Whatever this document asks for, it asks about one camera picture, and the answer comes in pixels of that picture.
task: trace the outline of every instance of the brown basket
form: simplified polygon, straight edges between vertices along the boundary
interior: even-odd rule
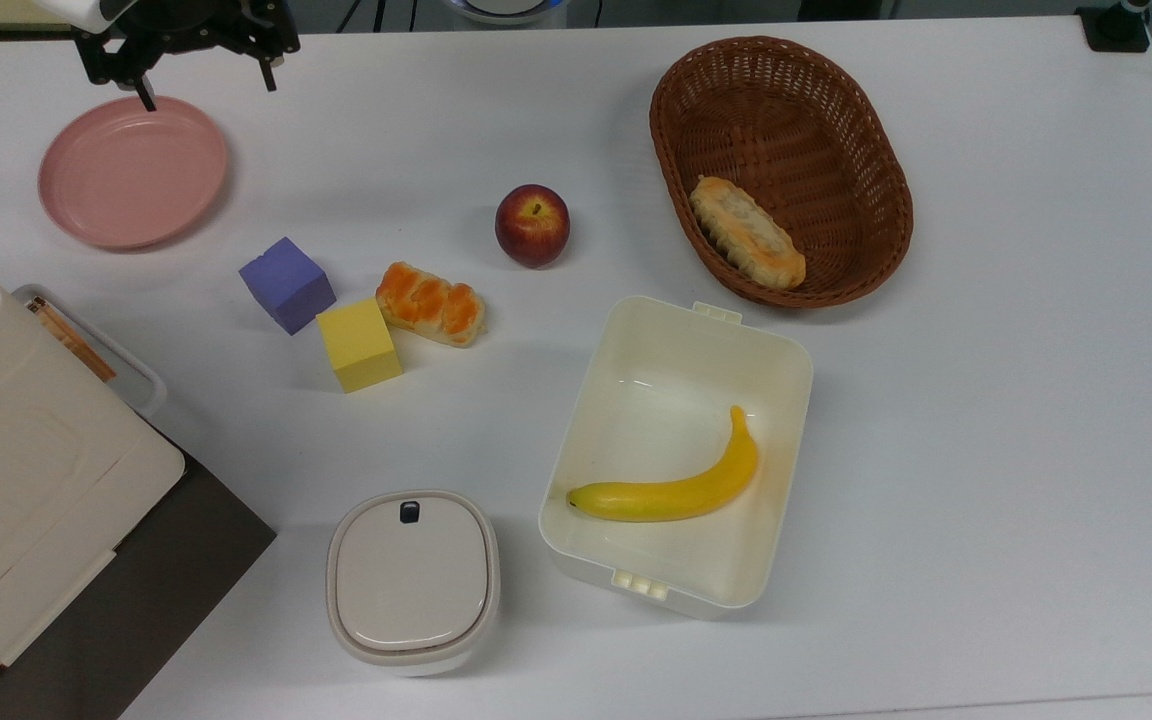
[[[840,305],[905,258],[914,202],[873,106],[842,68],[796,41],[735,37],[692,50],[652,96],[652,141],[696,253],[745,300]],[[806,281],[773,290],[728,264],[687,200],[698,176],[750,192],[806,256]]]

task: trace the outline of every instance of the purple cube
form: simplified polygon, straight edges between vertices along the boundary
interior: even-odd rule
[[[286,237],[243,265],[238,274],[287,334],[296,334],[335,302],[328,275]]]

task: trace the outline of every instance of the pastry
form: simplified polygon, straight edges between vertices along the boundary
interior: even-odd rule
[[[473,342],[483,329],[486,306],[473,288],[394,263],[376,288],[376,304],[393,327],[453,347]]]
[[[806,279],[806,259],[767,211],[726,179],[700,176],[691,210],[718,251],[755,282],[790,290]]]

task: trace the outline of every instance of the apple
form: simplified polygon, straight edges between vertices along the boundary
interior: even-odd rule
[[[495,225],[500,250],[529,268],[556,259],[571,234],[566,202],[543,184],[513,188],[500,200]]]

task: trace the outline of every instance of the toy banana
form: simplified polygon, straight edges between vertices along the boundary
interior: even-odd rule
[[[735,500],[758,469],[758,445],[749,434],[745,411],[732,407],[732,439],[704,473],[666,483],[591,483],[567,493],[567,502],[596,518],[627,523],[687,520]]]

